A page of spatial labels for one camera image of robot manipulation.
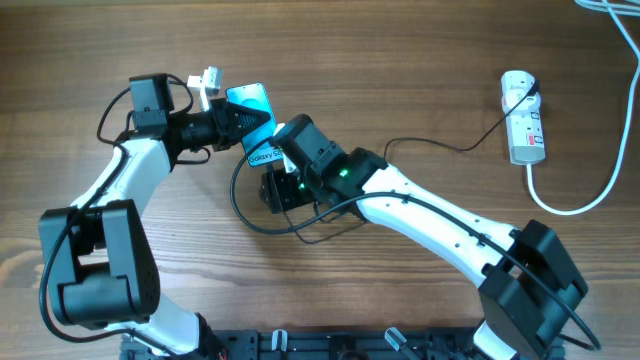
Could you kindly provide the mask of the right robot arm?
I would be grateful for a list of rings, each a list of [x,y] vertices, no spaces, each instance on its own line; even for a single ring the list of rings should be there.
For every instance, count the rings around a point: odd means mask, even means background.
[[[311,202],[394,230],[447,261],[478,290],[484,319],[473,336],[491,359],[546,357],[588,287],[556,232],[473,214],[411,181],[363,148],[346,153],[305,114],[266,137],[287,159],[265,200],[285,212]]]

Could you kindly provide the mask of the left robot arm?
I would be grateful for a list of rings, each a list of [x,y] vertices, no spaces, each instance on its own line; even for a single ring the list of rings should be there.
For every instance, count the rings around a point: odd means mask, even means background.
[[[163,295],[141,215],[183,151],[224,151],[270,121],[268,113],[209,99],[177,110],[167,73],[130,78],[133,108],[110,141],[113,157],[71,205],[39,220],[42,320],[54,336],[90,343],[126,335],[162,359],[225,359],[229,352],[199,314]]]

